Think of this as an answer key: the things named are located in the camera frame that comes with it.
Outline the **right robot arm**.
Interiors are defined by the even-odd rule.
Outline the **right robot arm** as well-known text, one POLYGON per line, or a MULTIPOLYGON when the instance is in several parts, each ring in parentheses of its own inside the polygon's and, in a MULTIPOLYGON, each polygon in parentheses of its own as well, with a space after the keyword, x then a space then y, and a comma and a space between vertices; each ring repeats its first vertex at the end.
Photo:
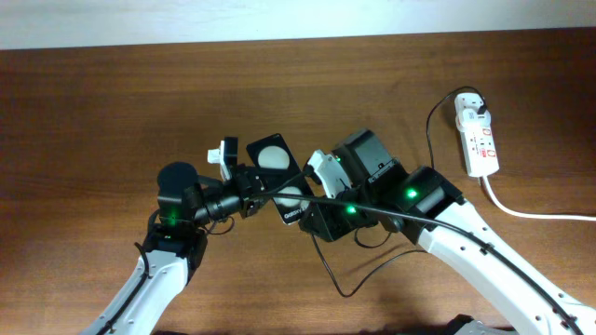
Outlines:
POLYGON ((305 167, 326 194, 310 202, 304 231, 332 242, 382 223, 453 268, 520 334, 594 333, 594 308, 540 274, 438 171, 407 172, 369 129, 305 167))

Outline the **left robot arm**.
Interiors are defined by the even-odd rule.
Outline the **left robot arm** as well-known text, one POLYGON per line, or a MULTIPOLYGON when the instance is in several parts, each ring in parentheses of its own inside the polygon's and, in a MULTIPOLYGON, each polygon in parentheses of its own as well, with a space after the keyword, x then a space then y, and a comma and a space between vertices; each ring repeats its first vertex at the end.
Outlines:
POLYGON ((149 334, 168 305, 200 266, 209 231, 205 226, 236 213, 246 218, 262 204, 250 197, 264 187, 257 167, 232 168, 232 179, 200 176, 184 162, 171 163, 157 176, 156 210, 147 235, 135 247, 140 257, 126 284, 84 334, 149 334))

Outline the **black smartphone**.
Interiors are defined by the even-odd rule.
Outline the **black smartphone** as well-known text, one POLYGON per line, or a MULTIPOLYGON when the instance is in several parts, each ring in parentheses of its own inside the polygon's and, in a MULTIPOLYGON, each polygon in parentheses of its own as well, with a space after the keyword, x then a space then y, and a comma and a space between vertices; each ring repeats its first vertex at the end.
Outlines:
MULTIPOLYGON (((262 138, 246 146, 252 163, 261 172, 266 192, 312 195, 313 192, 305 177, 294 179, 302 170, 293 157, 291 150, 279 133, 262 138)), ((282 222, 292 225, 303 216, 309 202, 293 198, 274 198, 282 222)))

